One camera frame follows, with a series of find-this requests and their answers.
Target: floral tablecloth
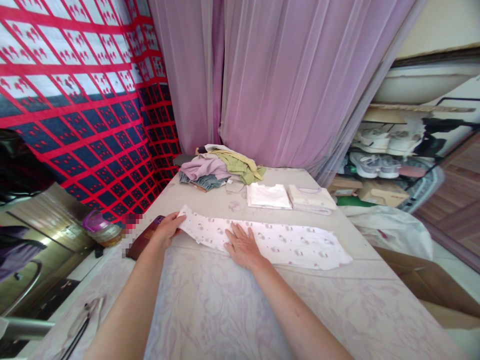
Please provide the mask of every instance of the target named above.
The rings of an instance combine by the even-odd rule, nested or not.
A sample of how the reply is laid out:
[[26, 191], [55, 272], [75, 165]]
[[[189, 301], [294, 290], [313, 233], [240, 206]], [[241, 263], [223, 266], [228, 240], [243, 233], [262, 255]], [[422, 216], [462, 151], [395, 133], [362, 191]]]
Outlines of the floral tablecloth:
[[[301, 169], [268, 169], [263, 184], [314, 188]], [[33, 359], [49, 359], [85, 302], [106, 296], [102, 318], [134, 262], [122, 258], [128, 242], [157, 216], [184, 204], [208, 217], [315, 226], [333, 231], [353, 262], [329, 271], [278, 266], [321, 321], [356, 359], [463, 359], [466, 355], [379, 257], [340, 210], [331, 216], [249, 208], [246, 189], [208, 193], [179, 184], [178, 174], [142, 222], [97, 270], [74, 305], [48, 333]], [[81, 359], [95, 332], [90, 326], [71, 359]], [[291, 359], [293, 354], [252, 275], [228, 256], [176, 238], [167, 251], [145, 359]]]

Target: woman's right hand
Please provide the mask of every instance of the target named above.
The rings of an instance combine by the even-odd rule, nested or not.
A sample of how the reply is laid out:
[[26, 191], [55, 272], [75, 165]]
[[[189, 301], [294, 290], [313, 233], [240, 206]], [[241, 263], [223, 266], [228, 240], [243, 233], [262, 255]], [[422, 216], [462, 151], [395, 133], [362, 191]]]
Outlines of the woman's right hand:
[[230, 242], [224, 243], [223, 246], [233, 261], [242, 268], [253, 271], [259, 266], [270, 264], [260, 253], [251, 227], [248, 228], [247, 235], [240, 225], [232, 222], [231, 231], [227, 229], [225, 232]]

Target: cardboard box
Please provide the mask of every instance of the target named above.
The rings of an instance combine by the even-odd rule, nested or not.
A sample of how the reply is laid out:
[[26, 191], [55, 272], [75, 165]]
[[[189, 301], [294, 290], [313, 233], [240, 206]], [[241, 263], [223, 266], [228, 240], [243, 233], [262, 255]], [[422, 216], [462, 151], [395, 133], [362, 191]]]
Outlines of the cardboard box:
[[355, 191], [361, 189], [363, 186], [361, 181], [349, 176], [335, 176], [328, 192], [335, 196], [351, 196]]
[[360, 200], [396, 208], [410, 197], [393, 181], [371, 179], [363, 182], [363, 188], [357, 191]]
[[374, 249], [444, 328], [480, 328], [480, 304], [440, 265], [376, 246]]

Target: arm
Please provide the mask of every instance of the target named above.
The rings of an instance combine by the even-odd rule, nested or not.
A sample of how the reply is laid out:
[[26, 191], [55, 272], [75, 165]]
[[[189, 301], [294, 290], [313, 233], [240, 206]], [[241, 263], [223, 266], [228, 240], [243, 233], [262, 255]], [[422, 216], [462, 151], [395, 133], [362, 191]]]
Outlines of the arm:
[[185, 220], [178, 212], [158, 225], [120, 295], [88, 348], [85, 359], [143, 359], [154, 316], [165, 250]]
[[315, 316], [264, 258], [251, 228], [248, 235], [238, 224], [226, 231], [231, 243], [225, 248], [233, 260], [250, 270], [263, 291], [293, 352], [299, 359], [352, 359], [343, 345]]

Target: yellow-green clothing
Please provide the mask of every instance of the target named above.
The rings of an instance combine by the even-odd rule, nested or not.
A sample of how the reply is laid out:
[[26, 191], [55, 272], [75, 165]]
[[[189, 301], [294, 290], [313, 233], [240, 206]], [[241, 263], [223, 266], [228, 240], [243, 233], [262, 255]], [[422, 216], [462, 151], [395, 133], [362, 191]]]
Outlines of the yellow-green clothing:
[[212, 150], [209, 153], [217, 155], [225, 163], [228, 172], [239, 175], [241, 181], [247, 185], [263, 180], [262, 175], [267, 170], [264, 167], [257, 166], [255, 161], [238, 152]]

